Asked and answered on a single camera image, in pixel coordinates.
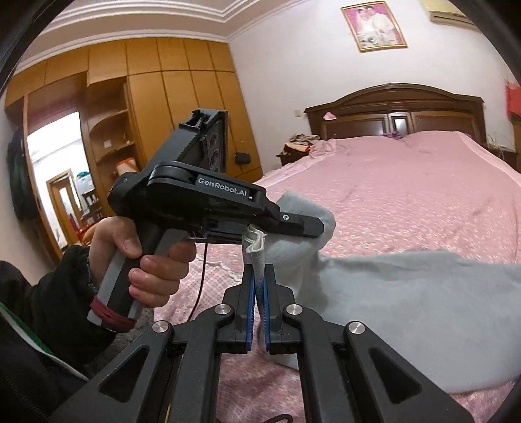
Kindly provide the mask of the person's left hand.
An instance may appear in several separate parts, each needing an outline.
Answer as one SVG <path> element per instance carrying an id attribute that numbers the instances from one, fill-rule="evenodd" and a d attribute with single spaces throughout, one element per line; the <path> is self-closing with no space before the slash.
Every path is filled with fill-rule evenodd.
<path id="1" fill-rule="evenodd" d="M 109 217 L 97 224 L 89 249 L 89 267 L 93 285 L 99 287 L 113 255 L 120 252 L 139 259 L 138 267 L 128 273 L 129 293 L 146 307 L 162 307 L 174 295 L 180 281 L 189 273 L 197 249 L 192 240 L 169 246 L 164 255 L 142 252 L 134 223 L 127 218 Z"/>

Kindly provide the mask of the black jacket left forearm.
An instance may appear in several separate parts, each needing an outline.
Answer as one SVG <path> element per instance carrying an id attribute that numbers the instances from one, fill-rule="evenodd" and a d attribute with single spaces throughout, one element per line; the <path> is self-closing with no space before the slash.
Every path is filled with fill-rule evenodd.
<path id="1" fill-rule="evenodd" d="M 93 301 L 88 250 L 66 250 L 56 270 L 30 285 L 1 263 L 1 420 L 46 422 L 87 378 L 116 334 L 88 321 Z"/>

